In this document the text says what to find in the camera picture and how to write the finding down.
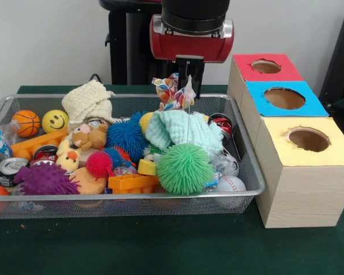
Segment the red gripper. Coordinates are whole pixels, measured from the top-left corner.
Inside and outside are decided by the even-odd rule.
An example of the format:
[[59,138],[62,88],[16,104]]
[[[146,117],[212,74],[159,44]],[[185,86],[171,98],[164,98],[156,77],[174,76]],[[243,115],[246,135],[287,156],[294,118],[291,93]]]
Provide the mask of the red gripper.
[[[192,87],[196,99],[200,98],[205,63],[223,63],[230,54],[234,40],[234,24],[225,19],[214,33],[191,36],[168,28],[160,14],[154,14],[150,21],[150,47],[153,56],[159,60],[174,61],[178,57],[196,57],[204,60],[194,62]],[[189,60],[178,60],[178,90],[188,82]]]

